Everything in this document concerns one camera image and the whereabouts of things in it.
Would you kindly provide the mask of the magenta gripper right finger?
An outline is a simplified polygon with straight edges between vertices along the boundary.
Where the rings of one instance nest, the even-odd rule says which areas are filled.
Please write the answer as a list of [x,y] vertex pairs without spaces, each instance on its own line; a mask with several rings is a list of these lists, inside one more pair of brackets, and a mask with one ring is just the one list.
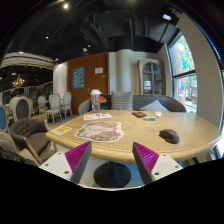
[[145,185],[182,169],[168,154],[158,154],[137,142],[133,143],[132,152]]

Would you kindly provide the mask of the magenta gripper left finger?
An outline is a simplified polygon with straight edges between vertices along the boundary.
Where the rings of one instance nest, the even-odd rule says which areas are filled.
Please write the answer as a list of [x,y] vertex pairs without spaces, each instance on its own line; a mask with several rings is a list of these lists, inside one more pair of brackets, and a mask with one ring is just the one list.
[[92,144],[91,142],[86,142],[66,153],[55,153],[40,168],[75,184],[79,184],[91,152]]

